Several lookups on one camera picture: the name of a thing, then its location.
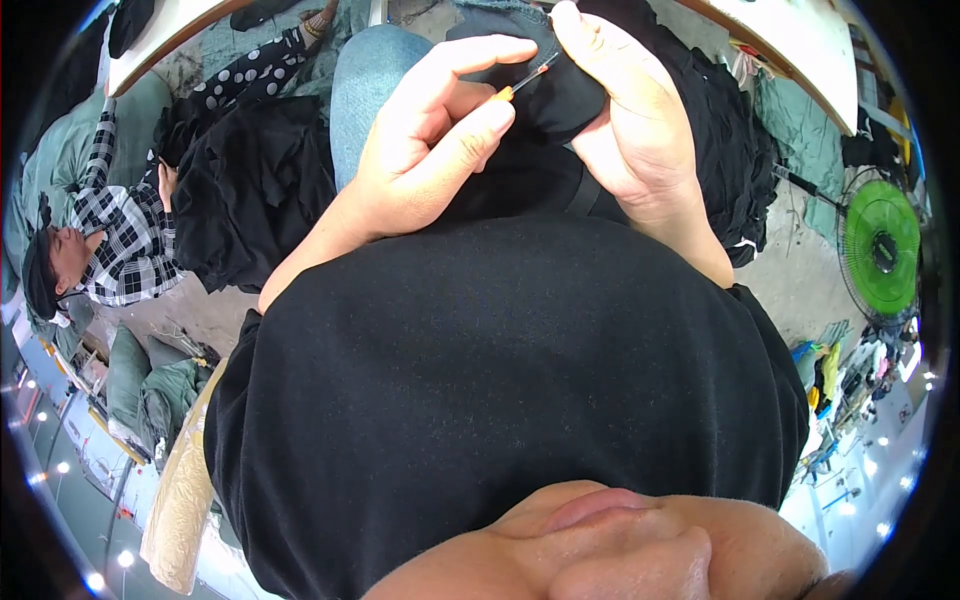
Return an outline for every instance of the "black t-shirt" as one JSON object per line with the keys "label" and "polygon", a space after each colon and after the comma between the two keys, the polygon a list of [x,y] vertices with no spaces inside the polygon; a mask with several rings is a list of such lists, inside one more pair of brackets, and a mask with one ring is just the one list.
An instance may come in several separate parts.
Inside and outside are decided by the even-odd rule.
{"label": "black t-shirt", "polygon": [[746,288],[559,215],[436,227],[304,272],[248,316],[204,443],[260,585],[349,599],[561,481],[778,507],[806,415]]}

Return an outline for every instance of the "black and white checkered shirt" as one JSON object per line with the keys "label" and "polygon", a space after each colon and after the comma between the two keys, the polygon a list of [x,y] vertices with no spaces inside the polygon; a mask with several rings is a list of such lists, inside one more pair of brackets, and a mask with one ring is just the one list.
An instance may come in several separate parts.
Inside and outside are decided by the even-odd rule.
{"label": "black and white checkered shirt", "polygon": [[173,216],[164,212],[157,190],[144,180],[130,189],[107,185],[115,107],[116,101],[107,98],[70,225],[84,237],[105,234],[77,289],[103,305],[126,306],[163,294],[185,272],[175,258]]}

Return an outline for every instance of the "concrete floor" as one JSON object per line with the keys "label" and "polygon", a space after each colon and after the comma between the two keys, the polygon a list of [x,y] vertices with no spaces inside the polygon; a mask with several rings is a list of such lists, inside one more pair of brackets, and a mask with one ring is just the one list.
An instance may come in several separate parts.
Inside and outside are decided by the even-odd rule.
{"label": "concrete floor", "polygon": [[[725,54],[732,61],[726,30],[674,0],[649,1],[658,21],[685,44],[700,47],[708,57]],[[389,15],[391,22],[434,42],[443,41],[459,18],[448,0],[391,0]],[[847,293],[836,251],[804,224],[805,193],[785,182],[778,191],[768,217],[766,251],[737,270],[737,281],[754,291],[788,345],[815,339],[826,324],[842,319],[850,319],[859,330],[865,321]],[[246,311],[255,304],[256,296],[236,289],[208,296],[191,275],[157,300],[124,309],[99,309],[90,333],[108,346],[120,320],[141,339],[155,330],[179,332],[179,326],[194,341],[226,357],[235,346]]]}

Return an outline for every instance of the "white table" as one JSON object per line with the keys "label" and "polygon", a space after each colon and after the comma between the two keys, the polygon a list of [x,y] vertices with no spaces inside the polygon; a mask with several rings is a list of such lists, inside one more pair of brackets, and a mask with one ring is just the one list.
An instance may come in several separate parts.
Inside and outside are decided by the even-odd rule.
{"label": "white table", "polygon": [[252,0],[156,0],[154,16],[133,46],[110,61],[108,94],[119,96],[195,34]]}
{"label": "white table", "polygon": [[813,98],[844,135],[856,132],[850,28],[829,0],[678,0],[754,47]]}

